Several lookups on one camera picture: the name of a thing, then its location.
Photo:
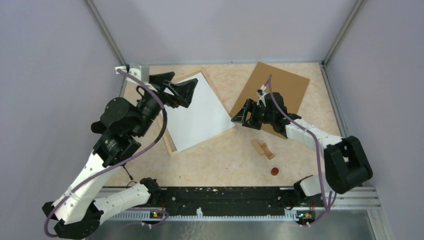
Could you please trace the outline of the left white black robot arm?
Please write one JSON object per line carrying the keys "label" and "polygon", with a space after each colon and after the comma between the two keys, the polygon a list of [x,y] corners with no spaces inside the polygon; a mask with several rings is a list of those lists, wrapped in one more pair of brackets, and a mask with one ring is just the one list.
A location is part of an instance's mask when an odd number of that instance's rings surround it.
{"label": "left white black robot arm", "polygon": [[116,72],[136,82],[144,92],[135,105],[123,97],[112,99],[99,121],[91,125],[91,131],[100,137],[81,172],[60,198],[42,206],[44,232],[50,238],[82,240],[121,212],[142,205],[154,207],[160,202],[161,188],[150,177],[106,197],[98,197],[98,193],[118,170],[149,150],[137,139],[147,133],[157,116],[162,116],[157,138],[164,136],[166,107],[188,108],[198,80],[173,83],[174,73],[166,72],[143,82],[128,70],[117,68]]}

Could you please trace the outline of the brown frame backing board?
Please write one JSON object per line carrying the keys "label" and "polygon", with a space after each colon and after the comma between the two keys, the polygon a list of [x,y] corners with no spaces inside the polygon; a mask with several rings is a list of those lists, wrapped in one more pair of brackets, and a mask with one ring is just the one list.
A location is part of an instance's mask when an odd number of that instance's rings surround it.
{"label": "brown frame backing board", "polygon": [[259,99],[257,90],[267,82],[269,75],[272,75],[272,91],[280,93],[288,112],[290,114],[299,112],[310,80],[278,67],[258,62],[229,112],[231,117],[234,117],[242,109],[247,99],[254,101]]}

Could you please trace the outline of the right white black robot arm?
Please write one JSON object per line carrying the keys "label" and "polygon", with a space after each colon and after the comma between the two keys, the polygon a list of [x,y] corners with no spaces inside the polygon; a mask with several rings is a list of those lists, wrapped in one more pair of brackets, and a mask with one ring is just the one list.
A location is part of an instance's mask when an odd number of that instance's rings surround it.
{"label": "right white black robot arm", "polygon": [[307,123],[301,116],[288,112],[277,92],[262,92],[257,101],[248,98],[231,121],[256,130],[271,125],[277,134],[316,153],[318,174],[294,184],[293,200],[299,206],[307,206],[315,195],[324,196],[326,192],[345,194],[374,176],[357,137],[333,135]]}

